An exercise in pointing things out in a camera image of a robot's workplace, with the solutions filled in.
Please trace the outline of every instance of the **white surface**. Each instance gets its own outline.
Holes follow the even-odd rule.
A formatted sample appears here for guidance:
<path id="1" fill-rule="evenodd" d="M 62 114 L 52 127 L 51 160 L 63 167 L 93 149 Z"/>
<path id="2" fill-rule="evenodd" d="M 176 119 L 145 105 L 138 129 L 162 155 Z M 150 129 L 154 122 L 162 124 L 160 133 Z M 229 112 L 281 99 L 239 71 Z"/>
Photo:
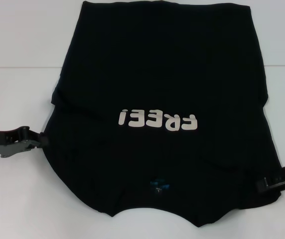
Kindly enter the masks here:
<path id="1" fill-rule="evenodd" d="M 265 64 L 285 64 L 285 1 L 237 2 L 252 6 Z M 80 6 L 81 1 L 75 0 L 0 1 L 0 66 L 61 66 Z M 0 69 L 0 130 L 29 125 L 42 131 L 53 110 L 50 98 L 59 73 L 60 69 Z M 266 114 L 285 165 L 285 67 L 267 67 L 266 73 L 270 96 Z M 127 210 L 111 218 L 77 199 L 42 151 L 33 150 L 0 158 L 3 238 L 285 239 L 285 192 L 274 204 L 234 210 L 202 228 L 154 209 Z"/>

